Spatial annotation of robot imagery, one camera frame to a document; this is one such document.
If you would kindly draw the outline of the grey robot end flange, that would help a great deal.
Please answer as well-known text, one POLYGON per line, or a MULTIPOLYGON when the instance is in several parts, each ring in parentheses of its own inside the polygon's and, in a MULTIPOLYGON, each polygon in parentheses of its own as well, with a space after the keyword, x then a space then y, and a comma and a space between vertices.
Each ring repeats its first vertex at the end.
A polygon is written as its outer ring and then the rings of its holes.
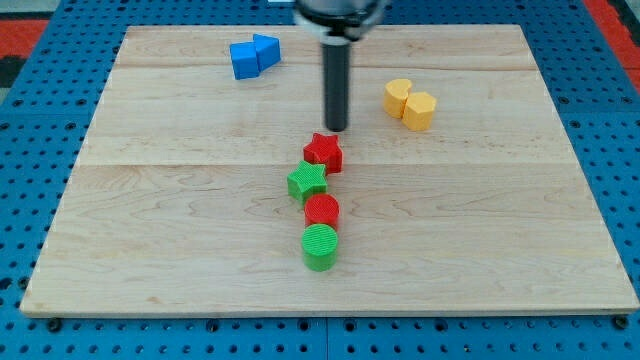
POLYGON ((295 0, 295 23, 321 43, 357 42, 384 18, 389 0, 295 0))

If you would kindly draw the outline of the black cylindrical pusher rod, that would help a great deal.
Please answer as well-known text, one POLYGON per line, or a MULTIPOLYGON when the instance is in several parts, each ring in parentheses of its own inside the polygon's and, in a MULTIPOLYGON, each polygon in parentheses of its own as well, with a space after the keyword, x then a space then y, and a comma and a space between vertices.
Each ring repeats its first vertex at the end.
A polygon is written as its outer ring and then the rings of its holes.
POLYGON ((324 126, 332 132, 348 127, 350 45, 322 45, 324 126))

